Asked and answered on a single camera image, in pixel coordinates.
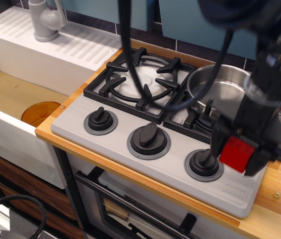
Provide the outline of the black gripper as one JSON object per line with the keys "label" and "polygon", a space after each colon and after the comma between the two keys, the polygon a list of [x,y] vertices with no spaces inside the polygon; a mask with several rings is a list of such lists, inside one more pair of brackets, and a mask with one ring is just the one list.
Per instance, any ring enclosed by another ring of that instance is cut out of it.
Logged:
{"label": "black gripper", "polygon": [[255,176],[269,161],[281,162],[281,84],[255,84],[244,87],[244,97],[234,120],[213,113],[210,151],[217,158],[230,136],[255,148],[245,168],[245,176]]}

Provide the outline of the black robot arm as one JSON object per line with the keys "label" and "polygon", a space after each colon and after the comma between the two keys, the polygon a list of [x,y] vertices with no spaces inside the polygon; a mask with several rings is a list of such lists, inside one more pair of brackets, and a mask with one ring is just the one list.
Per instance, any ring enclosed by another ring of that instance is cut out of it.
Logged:
{"label": "black robot arm", "polygon": [[238,110],[218,109],[211,153],[244,173],[257,174],[281,161],[281,0],[201,0],[202,14],[229,34],[244,28],[257,35],[257,57]]}

